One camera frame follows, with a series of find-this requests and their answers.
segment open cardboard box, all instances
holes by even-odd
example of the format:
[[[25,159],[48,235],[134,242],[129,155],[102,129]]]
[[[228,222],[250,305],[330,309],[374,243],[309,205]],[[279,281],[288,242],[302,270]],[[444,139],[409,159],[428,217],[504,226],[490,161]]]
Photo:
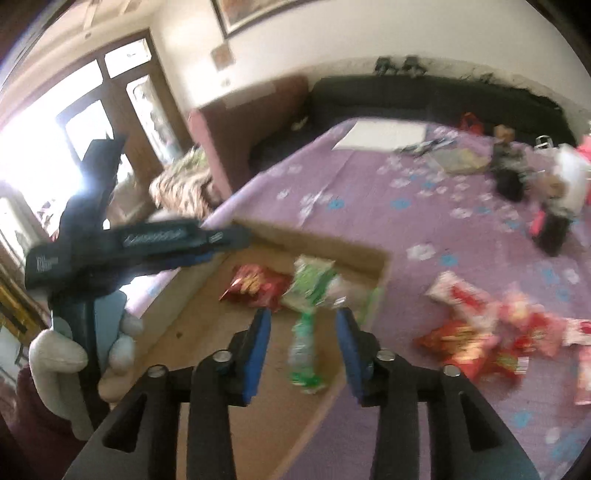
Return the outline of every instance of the open cardboard box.
[[[345,278],[377,288],[378,293],[381,291],[388,268],[388,254],[384,251],[268,223],[242,219],[236,219],[235,223],[251,230],[251,246],[219,254],[209,264],[192,267],[191,281],[199,288],[157,340],[154,332],[150,333],[153,322],[148,322],[147,335],[155,343],[139,360],[138,375],[154,364],[164,364],[169,369],[197,365],[214,351],[226,348],[234,333],[248,328],[255,309],[218,300],[237,265],[257,263],[282,273],[293,273],[294,260],[301,254],[329,258],[336,261],[337,271]],[[174,283],[168,288],[175,288]],[[379,294],[373,296],[364,329],[370,327],[380,298]],[[286,308],[273,314],[258,395],[247,408],[230,408],[233,451],[241,480],[279,478],[345,385],[335,311],[329,309],[319,309],[314,333],[317,372],[327,388],[310,395],[290,383],[288,350],[293,339],[291,329],[299,317],[299,313]],[[184,405],[179,427],[177,478],[182,479],[186,477],[188,410],[188,405]]]

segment white wall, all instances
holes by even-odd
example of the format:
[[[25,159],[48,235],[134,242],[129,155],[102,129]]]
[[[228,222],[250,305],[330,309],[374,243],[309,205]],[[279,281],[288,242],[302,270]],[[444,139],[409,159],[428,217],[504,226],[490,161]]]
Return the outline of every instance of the white wall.
[[[318,0],[231,38],[236,65],[220,73],[209,55],[223,41],[211,0],[167,0],[152,35],[182,111],[310,65],[407,54],[488,65],[591,109],[589,74],[525,0]]]

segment framed picture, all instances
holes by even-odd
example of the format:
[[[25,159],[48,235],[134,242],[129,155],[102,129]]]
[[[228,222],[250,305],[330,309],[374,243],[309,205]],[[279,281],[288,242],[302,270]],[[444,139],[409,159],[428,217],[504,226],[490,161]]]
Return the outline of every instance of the framed picture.
[[[297,5],[313,0],[212,0],[225,38]]]

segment white paper sheet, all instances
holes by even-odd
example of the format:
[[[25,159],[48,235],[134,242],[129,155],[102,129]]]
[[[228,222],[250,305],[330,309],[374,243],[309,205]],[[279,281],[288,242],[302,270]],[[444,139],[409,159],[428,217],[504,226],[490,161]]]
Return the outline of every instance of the white paper sheet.
[[[425,141],[427,126],[399,120],[359,120],[333,150],[391,152]]]

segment snack package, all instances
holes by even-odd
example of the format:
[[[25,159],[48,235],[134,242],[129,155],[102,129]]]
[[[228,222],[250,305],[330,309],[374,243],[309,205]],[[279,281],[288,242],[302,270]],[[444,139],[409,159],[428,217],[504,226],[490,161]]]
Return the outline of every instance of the snack package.
[[[535,352],[534,341],[530,335],[521,335],[515,339],[511,349],[518,353],[529,355]]]
[[[530,365],[530,357],[515,348],[501,348],[493,355],[487,373],[498,374],[520,385]]]
[[[534,306],[534,309],[536,311],[530,315],[526,335],[531,339],[533,348],[553,358],[562,346],[567,321],[545,312],[541,306]]]
[[[579,380],[575,405],[591,405],[591,346],[582,346],[579,350]]]
[[[234,278],[220,300],[245,303],[249,307],[267,307],[276,312],[291,279],[291,275],[277,273],[261,265],[240,265],[236,267]]]
[[[462,344],[456,353],[444,361],[444,364],[457,366],[469,380],[474,382],[498,343],[499,338],[496,335],[478,333],[473,339]]]
[[[470,325],[483,332],[492,332],[496,326],[499,303],[451,271],[440,274],[426,295],[453,306]]]
[[[566,320],[563,345],[591,346],[591,320]]]
[[[291,383],[304,387],[305,393],[315,393],[324,387],[314,371],[314,317],[304,313],[292,328],[294,338],[290,346],[288,364]]]
[[[300,256],[294,263],[293,282],[283,295],[282,304],[297,312],[313,313],[336,274],[334,264],[331,260]]]
[[[499,308],[499,319],[525,332],[530,321],[531,312],[530,298],[517,288],[512,288],[505,293]]]
[[[444,359],[460,351],[466,342],[477,335],[478,331],[464,320],[452,319],[442,327],[416,338],[414,343]]]

